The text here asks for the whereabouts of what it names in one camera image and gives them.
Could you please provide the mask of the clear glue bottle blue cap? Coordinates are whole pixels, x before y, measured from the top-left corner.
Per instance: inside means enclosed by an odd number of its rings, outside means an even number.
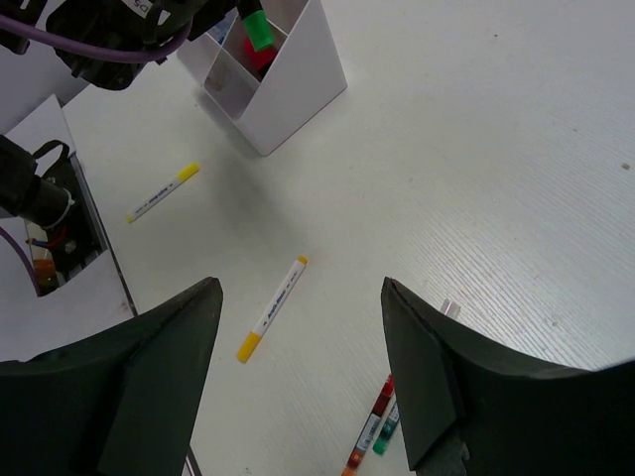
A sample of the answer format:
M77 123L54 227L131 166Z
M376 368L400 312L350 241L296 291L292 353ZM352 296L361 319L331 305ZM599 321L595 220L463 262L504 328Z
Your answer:
M230 29L237 17L238 13L236 9L230 10L222 20L216 23L213 27L210 28L209 34L214 38L214 40L222 45L227 35L230 32Z

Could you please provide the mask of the green black highlighter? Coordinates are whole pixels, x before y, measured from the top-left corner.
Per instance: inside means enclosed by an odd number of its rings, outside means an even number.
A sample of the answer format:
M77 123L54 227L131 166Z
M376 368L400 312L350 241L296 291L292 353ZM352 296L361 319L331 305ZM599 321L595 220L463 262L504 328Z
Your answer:
M255 52L274 45L274 37L260 0L239 0L239 17Z

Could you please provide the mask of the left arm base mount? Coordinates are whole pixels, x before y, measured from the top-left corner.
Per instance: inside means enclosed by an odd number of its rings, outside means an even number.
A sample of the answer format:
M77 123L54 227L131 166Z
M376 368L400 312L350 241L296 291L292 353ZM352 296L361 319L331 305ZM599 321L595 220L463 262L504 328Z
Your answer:
M75 153L63 141L31 153L1 137L1 210L44 232L25 243L52 254L61 284L98 256L113 255Z

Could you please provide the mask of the yellow capped white marker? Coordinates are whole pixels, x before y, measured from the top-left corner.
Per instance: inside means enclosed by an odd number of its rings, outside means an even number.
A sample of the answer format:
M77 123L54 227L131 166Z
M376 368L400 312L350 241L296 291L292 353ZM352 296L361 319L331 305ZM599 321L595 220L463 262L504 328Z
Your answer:
M290 292L292 291L300 276L307 267L308 262L309 260L306 256L298 256L296 258L289 272L278 286L276 292L270 299L258 321L249 331L241 347L239 348L236 354L236 358L240 363L246 363L250 359L254 350L257 348L259 342L262 340L263 336L277 316L281 307L287 300Z

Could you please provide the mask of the red orange pen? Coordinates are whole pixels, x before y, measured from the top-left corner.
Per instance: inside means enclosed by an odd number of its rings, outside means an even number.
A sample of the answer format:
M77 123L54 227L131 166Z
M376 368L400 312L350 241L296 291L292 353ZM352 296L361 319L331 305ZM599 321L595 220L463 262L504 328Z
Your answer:
M354 476L357 473L369 446L372 442L380 422L386 412L388 404L394 395L394 379L389 375L375 400L375 403L362 427L353 448L349 454L342 476Z

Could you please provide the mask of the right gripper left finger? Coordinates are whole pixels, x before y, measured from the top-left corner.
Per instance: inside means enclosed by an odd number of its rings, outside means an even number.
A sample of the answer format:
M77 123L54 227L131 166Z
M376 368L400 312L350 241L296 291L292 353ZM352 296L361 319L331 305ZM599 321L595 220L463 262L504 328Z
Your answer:
M157 307L1 364L4 475L179 475L223 303L205 278Z

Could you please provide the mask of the white right organizer box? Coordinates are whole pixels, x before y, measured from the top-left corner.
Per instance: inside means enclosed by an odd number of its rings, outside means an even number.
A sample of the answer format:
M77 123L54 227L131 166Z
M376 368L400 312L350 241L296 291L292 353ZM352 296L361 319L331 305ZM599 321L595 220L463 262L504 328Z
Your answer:
M208 32L183 44L178 59L262 156L271 154L347 87L319 0L263 1L277 56L259 82L243 65L248 38L237 15L224 43Z

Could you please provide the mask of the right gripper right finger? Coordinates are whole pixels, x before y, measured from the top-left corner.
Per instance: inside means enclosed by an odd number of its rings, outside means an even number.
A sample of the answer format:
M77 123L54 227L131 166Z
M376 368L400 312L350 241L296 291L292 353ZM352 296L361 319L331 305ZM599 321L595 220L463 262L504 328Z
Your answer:
M632 362L589 371L518 352L390 278L381 306L413 472L633 473Z

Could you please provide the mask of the pink black highlighter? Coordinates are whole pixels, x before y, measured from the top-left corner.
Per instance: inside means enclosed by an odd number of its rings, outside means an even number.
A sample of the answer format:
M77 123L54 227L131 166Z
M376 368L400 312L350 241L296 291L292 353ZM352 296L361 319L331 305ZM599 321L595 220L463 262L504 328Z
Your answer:
M266 76L278 53L275 46L256 51L248 38L242 41L241 51L243 53L243 65L259 82Z

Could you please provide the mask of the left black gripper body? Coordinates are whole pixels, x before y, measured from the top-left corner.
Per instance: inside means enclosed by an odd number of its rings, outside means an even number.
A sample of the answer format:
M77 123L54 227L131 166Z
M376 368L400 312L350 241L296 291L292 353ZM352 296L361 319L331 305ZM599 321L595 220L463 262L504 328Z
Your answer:
M149 62L163 62L184 41L193 41L233 9L238 1L65 1L47 19L46 31L105 49L94 59L61 48L56 54L71 74L108 90L127 88Z

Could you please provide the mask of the yellow marker near left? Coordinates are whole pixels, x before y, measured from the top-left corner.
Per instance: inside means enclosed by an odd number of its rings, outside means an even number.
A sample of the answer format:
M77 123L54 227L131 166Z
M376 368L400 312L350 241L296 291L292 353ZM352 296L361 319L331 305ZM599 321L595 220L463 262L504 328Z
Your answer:
M190 178L192 178L195 174L199 172L199 165L196 163L191 163L180 170L169 182L162 185L155 193L153 193L149 198L143 201L141 204L136 206L130 213L125 216L125 219L128 223L133 223L145 213L147 213L150 209L156 206L159 202L165 199L169 194L171 194L175 189L180 187Z

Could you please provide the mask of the green clear pen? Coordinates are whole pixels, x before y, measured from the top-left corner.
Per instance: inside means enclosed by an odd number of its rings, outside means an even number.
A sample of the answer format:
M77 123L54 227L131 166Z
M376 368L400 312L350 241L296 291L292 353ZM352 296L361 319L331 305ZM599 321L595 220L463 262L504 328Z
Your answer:
M400 413L398 409L397 399L394 398L392 406L383 422L379 435L374 444L373 451L376 454L383 455L393 437L393 434L400 422Z

